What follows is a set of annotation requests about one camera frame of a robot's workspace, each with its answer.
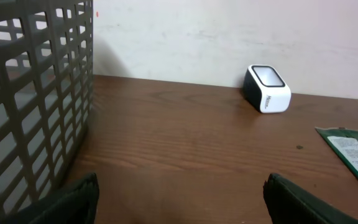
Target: brand logo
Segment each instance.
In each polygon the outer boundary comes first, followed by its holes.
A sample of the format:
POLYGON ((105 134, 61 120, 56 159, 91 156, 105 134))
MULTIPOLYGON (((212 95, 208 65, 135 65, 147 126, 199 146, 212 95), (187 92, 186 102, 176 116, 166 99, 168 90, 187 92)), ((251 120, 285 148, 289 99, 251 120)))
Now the brand logo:
POLYGON ((266 99, 266 103, 265 103, 265 109, 269 106, 269 102, 270 102, 271 98, 272 98, 271 96, 267 95, 267 99, 266 99))

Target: perforated plastic basket side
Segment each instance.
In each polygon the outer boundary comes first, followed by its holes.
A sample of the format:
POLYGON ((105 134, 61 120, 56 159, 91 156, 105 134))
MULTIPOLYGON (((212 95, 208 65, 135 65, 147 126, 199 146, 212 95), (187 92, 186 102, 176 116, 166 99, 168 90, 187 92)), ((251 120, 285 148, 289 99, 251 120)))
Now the perforated plastic basket side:
POLYGON ((92 0, 0 0, 0 218, 59 185, 87 127, 92 0))

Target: wall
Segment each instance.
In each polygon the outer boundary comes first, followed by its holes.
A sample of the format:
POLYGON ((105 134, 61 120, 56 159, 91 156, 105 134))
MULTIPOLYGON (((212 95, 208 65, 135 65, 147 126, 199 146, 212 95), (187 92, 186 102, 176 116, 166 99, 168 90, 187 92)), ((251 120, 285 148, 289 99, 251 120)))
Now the wall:
POLYGON ((358 0, 94 0, 96 74, 239 86, 261 63, 294 93, 358 98, 358 0))

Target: white and black device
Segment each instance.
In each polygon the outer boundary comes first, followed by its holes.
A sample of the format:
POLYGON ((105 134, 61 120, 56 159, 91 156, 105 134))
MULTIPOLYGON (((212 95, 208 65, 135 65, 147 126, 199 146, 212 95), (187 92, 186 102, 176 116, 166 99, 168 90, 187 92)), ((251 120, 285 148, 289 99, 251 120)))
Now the white and black device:
POLYGON ((250 65, 242 89, 249 103, 261 113, 283 112, 290 105, 290 87, 271 66, 250 65))

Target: tabletop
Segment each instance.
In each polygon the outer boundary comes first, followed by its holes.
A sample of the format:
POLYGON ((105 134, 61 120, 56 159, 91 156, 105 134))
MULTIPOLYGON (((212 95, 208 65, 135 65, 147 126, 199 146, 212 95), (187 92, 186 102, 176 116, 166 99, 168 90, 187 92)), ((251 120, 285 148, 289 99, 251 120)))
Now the tabletop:
POLYGON ((96 75, 66 183, 96 172, 97 224, 271 223, 272 172, 358 219, 358 181, 314 127, 358 129, 358 100, 293 94, 261 114, 238 88, 96 75))

